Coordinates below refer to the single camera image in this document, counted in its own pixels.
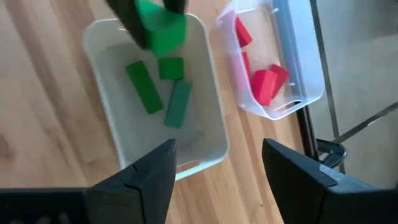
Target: plastic container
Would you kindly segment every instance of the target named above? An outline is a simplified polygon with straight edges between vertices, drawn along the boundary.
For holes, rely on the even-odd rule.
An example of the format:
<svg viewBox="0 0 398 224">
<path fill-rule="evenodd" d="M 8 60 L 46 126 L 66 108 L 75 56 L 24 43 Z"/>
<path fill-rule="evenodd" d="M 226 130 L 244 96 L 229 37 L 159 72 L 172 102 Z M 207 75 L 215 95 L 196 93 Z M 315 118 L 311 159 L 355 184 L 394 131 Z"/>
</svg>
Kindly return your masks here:
<svg viewBox="0 0 398 224">
<path fill-rule="evenodd" d="M 235 31 L 237 16 L 253 38 L 242 49 Z M 218 16 L 216 25 L 224 38 L 236 99 L 244 110 L 281 119 L 322 96 L 325 86 L 310 1 L 234 0 Z M 252 95 L 242 51 L 248 53 L 253 73 L 272 63 L 290 72 L 269 106 L 261 106 Z"/>
<path fill-rule="evenodd" d="M 83 46 L 93 67 L 121 168 L 164 141 L 177 140 L 177 165 L 195 162 L 176 180 L 206 169 L 227 155 L 229 142 L 220 106 L 208 34 L 196 16 L 187 14 L 187 36 L 171 56 L 184 58 L 185 79 L 192 91 L 181 129 L 164 126 L 173 81 L 160 80 L 157 58 L 141 50 L 118 19 L 96 21 L 84 33 Z M 124 67 L 143 60 L 165 109 L 148 115 Z"/>
</svg>

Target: red block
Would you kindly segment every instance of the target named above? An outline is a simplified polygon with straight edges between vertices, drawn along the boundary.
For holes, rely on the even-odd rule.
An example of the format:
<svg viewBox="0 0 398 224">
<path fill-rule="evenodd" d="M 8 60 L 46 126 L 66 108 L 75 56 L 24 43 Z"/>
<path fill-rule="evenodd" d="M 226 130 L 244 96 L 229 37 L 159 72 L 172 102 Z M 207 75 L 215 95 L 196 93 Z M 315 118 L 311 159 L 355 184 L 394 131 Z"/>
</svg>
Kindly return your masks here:
<svg viewBox="0 0 398 224">
<path fill-rule="evenodd" d="M 276 94 L 278 94 L 278 91 L 282 88 L 284 83 L 289 77 L 289 72 L 282 68 L 281 66 L 278 65 L 271 65 L 270 71 L 274 72 L 277 74 L 277 80 L 275 83 L 275 88 L 274 91 L 272 92 L 272 99 L 275 98 Z"/>
<path fill-rule="evenodd" d="M 259 70 L 254 74 L 251 90 L 254 98 L 263 106 L 269 106 L 274 92 L 277 74 L 268 70 Z"/>
<path fill-rule="evenodd" d="M 251 69 L 249 64 L 248 53 L 243 52 L 242 57 L 243 57 L 244 66 L 246 67 L 246 73 L 248 74 L 249 82 L 251 83 L 252 78 L 251 78 Z"/>
<path fill-rule="evenodd" d="M 244 27 L 242 21 L 237 17 L 236 18 L 236 35 L 238 36 L 239 45 L 241 47 L 246 46 L 252 42 L 252 38 L 248 32 L 248 30 Z"/>
</svg>

